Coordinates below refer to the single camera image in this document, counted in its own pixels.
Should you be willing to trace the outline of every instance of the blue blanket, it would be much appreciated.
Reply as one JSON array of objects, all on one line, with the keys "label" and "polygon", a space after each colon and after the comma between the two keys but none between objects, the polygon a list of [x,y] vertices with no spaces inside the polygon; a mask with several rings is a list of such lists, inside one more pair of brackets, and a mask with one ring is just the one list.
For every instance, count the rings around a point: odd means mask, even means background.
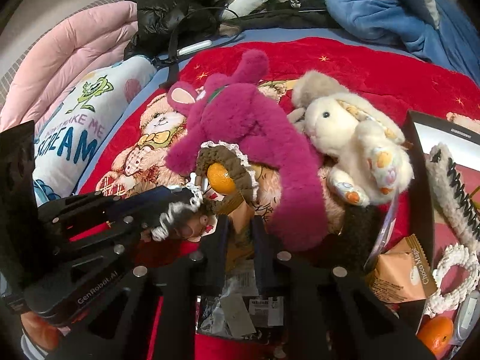
[{"label": "blue blanket", "polygon": [[455,2],[435,3],[438,28],[423,0],[326,0],[331,16],[352,35],[378,44],[402,43],[418,58],[464,73],[480,85],[477,30]]}]

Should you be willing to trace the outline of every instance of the black spiral cord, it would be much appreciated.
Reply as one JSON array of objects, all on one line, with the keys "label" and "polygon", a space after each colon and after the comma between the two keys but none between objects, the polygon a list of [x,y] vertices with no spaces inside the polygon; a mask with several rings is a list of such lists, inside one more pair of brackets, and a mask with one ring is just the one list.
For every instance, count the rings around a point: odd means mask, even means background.
[{"label": "black spiral cord", "polygon": [[453,162],[452,158],[448,158],[448,170],[447,177],[451,177],[450,187],[455,188],[453,197],[455,199],[460,198],[458,202],[459,207],[463,208],[464,218],[468,217],[468,226],[472,226],[472,232],[477,241],[480,241],[480,220],[478,216],[477,208],[472,202],[470,195],[465,193],[465,184],[460,182],[460,173],[455,168],[457,164]]}]

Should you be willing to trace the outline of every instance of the pink comforter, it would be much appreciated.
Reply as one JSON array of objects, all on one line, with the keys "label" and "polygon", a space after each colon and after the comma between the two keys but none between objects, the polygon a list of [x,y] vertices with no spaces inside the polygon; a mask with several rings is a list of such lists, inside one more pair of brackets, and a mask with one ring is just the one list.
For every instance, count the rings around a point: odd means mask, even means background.
[{"label": "pink comforter", "polygon": [[121,1],[94,7],[62,21],[22,62],[0,112],[0,131],[28,120],[35,133],[87,73],[123,60],[137,32],[137,7]]}]

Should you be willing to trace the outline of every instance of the black jacket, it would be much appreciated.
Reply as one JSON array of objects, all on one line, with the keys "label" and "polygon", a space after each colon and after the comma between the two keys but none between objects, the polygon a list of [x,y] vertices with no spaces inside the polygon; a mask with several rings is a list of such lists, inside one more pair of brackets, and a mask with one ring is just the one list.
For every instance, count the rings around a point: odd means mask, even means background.
[{"label": "black jacket", "polygon": [[[141,54],[153,58],[168,49],[170,35],[190,12],[224,7],[227,0],[131,0],[137,3],[138,32],[125,48],[124,58]],[[182,21],[178,46],[204,40],[217,32],[221,10],[202,10]]]}]

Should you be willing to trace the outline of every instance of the plush toy ear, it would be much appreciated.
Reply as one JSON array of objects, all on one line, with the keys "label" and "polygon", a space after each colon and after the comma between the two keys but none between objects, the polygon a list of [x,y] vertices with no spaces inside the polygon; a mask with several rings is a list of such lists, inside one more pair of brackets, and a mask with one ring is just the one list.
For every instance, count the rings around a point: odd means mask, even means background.
[{"label": "plush toy ear", "polygon": [[267,73],[267,55],[260,50],[248,50],[243,53],[237,70],[231,77],[231,82],[258,84]]},{"label": "plush toy ear", "polygon": [[177,82],[166,95],[166,101],[175,111],[188,116],[191,107],[195,104],[197,91],[186,82]]},{"label": "plush toy ear", "polygon": [[295,108],[307,108],[313,100],[339,92],[348,93],[349,90],[340,85],[335,78],[312,70],[301,76],[295,83],[292,104]]}]

